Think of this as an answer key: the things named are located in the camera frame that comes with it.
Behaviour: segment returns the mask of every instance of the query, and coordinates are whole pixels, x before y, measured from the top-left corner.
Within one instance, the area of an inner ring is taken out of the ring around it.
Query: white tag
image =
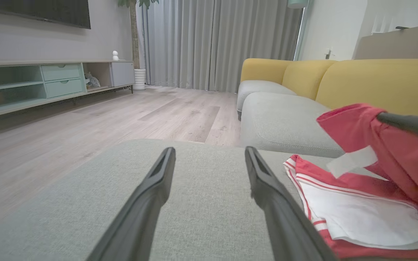
[[[343,156],[332,160],[327,164],[328,170],[336,178],[357,167],[367,167],[377,162],[377,155],[372,147],[367,146],[355,152],[345,153]]]

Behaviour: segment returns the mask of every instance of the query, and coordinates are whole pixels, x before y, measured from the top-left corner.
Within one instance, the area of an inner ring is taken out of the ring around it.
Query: potted plant
[[[120,7],[126,5],[130,8],[130,21],[131,21],[131,40],[132,40],[132,54],[133,54],[133,66],[135,68],[135,84],[133,86],[134,90],[144,90],[144,81],[146,79],[146,69],[140,69],[140,59],[138,52],[138,28],[136,27],[136,1],[137,0],[118,0],[118,5]],[[157,2],[159,0],[138,0],[140,7],[142,5],[146,6],[146,9],[149,9],[151,3]]]

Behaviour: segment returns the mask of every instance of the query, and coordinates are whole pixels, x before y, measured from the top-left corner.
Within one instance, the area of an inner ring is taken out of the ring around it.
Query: drawer
[[[80,77],[78,64],[41,66],[45,81]]]
[[[46,84],[46,98],[74,94],[76,92],[82,91],[82,81],[80,79],[66,80]]]

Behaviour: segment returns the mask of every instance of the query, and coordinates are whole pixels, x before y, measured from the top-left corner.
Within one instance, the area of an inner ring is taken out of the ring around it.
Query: plant stem
[[[136,0],[130,0],[130,22],[133,66],[135,69],[140,69],[140,57],[138,51],[138,27],[136,26]]]

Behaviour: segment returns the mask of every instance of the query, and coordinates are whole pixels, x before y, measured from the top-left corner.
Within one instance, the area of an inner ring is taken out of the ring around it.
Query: gray cabinet door
[[[113,87],[135,84],[133,63],[111,63]]]

